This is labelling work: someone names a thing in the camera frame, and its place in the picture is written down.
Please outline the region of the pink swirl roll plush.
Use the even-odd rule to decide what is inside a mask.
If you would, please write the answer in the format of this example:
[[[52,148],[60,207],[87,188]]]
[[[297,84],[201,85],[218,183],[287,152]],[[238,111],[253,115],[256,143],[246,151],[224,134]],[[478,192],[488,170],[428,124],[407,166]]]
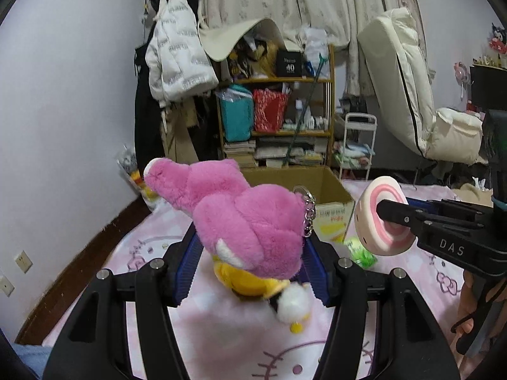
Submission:
[[[401,214],[396,223],[390,220],[392,208],[405,208],[407,198],[399,183],[382,176],[373,180],[356,202],[354,223],[363,247],[381,257],[397,256],[407,251],[416,237],[410,230],[410,217]]]

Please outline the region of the white fluffy pompom plush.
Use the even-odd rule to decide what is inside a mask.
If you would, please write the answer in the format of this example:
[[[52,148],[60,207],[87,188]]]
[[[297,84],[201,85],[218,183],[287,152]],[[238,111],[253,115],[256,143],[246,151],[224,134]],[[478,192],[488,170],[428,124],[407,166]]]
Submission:
[[[268,299],[280,323],[287,326],[292,334],[301,334],[309,320],[312,300],[308,289],[298,283],[286,283]]]

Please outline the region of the pink fluffy plush toy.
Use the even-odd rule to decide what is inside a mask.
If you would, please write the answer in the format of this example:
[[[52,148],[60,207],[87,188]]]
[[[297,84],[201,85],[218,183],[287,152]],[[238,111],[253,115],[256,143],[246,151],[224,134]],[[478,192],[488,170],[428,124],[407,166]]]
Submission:
[[[181,164],[156,158],[144,181],[192,218],[204,249],[259,278],[285,280],[302,266],[305,204],[276,184],[250,185],[233,160]]]

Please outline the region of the green tissue pack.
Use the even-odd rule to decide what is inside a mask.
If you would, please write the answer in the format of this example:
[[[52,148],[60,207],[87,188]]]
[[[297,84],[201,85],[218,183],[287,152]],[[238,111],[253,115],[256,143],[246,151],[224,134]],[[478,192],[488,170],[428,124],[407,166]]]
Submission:
[[[344,241],[350,252],[350,259],[363,269],[369,269],[377,263],[377,258],[365,249],[358,237],[350,237]]]

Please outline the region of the open cardboard box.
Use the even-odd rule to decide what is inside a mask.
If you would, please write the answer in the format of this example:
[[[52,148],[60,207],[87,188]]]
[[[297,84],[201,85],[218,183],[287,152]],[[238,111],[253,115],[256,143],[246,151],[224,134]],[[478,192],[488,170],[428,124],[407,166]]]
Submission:
[[[314,228],[319,239],[333,244],[344,242],[355,200],[329,167],[261,167],[241,171],[252,186],[277,184],[288,190],[305,187],[316,201]]]

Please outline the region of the stack of books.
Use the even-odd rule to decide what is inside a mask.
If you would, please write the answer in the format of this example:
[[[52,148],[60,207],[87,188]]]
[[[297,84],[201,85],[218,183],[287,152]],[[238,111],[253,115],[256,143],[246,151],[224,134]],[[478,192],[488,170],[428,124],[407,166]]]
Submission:
[[[225,157],[236,161],[240,168],[255,168],[258,166],[254,158],[255,149],[255,140],[249,140],[245,142],[226,142],[223,150]]]

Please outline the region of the black hanging coat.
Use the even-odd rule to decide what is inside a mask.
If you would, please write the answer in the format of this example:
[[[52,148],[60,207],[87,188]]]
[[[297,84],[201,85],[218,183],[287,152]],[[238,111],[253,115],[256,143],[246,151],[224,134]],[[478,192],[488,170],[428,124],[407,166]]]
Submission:
[[[149,85],[149,67],[145,61],[148,45],[153,37],[155,25],[144,45],[135,50],[134,65],[137,68],[138,84],[135,96],[134,147],[136,150],[139,173],[142,174],[147,164],[154,158],[164,157],[163,138],[161,135],[161,109],[152,97]],[[207,149],[203,143],[202,131],[194,102],[185,105],[185,124],[187,133],[197,156],[197,161],[206,158]]]

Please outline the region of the red shopping bag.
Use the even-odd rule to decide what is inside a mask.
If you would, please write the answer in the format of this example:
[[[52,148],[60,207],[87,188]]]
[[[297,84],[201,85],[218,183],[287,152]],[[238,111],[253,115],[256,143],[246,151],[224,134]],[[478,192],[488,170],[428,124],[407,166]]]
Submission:
[[[263,133],[275,133],[282,128],[289,95],[270,89],[255,89],[254,129]]]

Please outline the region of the wooden bookshelf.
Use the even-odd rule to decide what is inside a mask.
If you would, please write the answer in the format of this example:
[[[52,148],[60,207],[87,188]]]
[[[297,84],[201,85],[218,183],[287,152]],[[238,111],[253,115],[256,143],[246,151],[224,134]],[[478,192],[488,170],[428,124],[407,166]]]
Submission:
[[[288,166],[329,166],[333,153],[333,113],[335,108],[335,72],[333,46],[327,46],[315,58],[308,60],[303,54],[303,75],[276,77],[275,63],[278,49],[272,41],[256,39],[247,42],[240,39],[228,58],[220,64],[220,85],[215,95],[236,84],[245,87],[254,95],[255,89],[287,93],[290,97],[285,110],[282,128],[275,133],[263,133],[254,129],[249,140],[255,140],[255,161],[259,167],[282,167],[288,146],[291,143],[303,103],[309,94],[311,82],[319,65],[319,55],[327,58],[319,83],[309,102],[299,137],[291,152]],[[219,156],[225,157],[226,141],[222,124],[219,99],[216,97]]]

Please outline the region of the green pole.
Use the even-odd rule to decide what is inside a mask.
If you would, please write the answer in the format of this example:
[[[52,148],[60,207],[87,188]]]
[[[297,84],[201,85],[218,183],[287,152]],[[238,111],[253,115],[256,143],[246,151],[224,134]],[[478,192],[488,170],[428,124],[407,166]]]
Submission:
[[[292,149],[296,143],[296,140],[297,138],[299,137],[299,134],[301,132],[301,128],[302,128],[302,125],[303,125],[303,121],[304,121],[304,117],[305,117],[305,114],[306,114],[306,111],[309,107],[309,102],[311,101],[314,93],[315,93],[315,88],[316,88],[316,85],[319,83],[319,79],[320,79],[320,75],[321,75],[321,70],[324,66],[324,64],[327,62],[327,58],[324,58],[321,54],[319,55],[319,65],[318,65],[318,68],[317,70],[315,71],[315,75],[314,75],[314,80],[311,82],[311,86],[310,86],[310,89],[309,89],[309,94],[307,96],[307,98],[305,99],[304,103],[303,103],[303,110],[301,111],[301,114],[300,114],[300,117],[297,121],[297,127],[294,131],[294,134],[293,134],[293,137],[291,138],[291,143],[290,145],[288,146],[287,148],[287,151],[286,151],[286,154],[285,154],[285,157],[283,159],[283,163],[282,163],[282,167],[287,167],[288,163],[289,163],[289,159],[291,158],[291,152],[292,152]]]

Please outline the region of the white puffer jacket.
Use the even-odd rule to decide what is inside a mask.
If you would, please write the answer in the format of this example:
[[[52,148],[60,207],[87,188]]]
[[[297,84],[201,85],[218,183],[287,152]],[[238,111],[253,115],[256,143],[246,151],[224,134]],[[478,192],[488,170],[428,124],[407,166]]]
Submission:
[[[159,0],[145,62],[151,95],[161,108],[218,85],[198,35],[197,14],[189,0]]]

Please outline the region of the black box number 40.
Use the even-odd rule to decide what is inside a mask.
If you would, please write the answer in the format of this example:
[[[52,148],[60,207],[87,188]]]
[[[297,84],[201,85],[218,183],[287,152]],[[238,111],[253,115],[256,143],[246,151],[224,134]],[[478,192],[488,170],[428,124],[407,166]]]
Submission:
[[[278,49],[275,63],[276,77],[301,77],[303,75],[303,54]]]

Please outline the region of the cream floral curtain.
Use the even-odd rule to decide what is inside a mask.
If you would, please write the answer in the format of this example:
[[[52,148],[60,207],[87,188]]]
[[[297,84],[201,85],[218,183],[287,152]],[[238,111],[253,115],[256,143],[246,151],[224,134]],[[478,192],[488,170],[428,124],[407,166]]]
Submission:
[[[417,0],[204,0],[204,19],[208,28],[218,29],[270,18],[284,39],[297,45],[303,43],[303,28],[323,29],[330,44],[348,52],[345,93],[367,96],[372,88],[357,35],[381,13],[402,7],[413,16],[416,40],[424,51],[425,33]]]

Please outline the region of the wall socket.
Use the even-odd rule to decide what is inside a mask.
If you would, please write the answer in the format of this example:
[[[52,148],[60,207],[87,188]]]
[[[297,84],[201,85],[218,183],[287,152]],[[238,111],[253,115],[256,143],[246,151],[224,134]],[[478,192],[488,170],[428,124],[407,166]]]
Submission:
[[[24,250],[22,250],[15,257],[15,262],[16,262],[17,266],[19,267],[19,269],[23,272],[23,274],[26,274],[28,272],[28,270],[30,270],[31,267],[33,266],[32,260],[29,258],[29,256],[27,255],[27,253]]]
[[[0,275],[0,289],[9,297],[15,290],[15,287],[6,276]]]

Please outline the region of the wall socket lower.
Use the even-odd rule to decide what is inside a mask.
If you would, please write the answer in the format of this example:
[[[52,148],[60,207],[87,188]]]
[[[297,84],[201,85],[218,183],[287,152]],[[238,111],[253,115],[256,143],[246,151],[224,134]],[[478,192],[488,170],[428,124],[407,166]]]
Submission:
[[[6,276],[0,275],[0,289],[9,297],[15,290],[15,287]]]

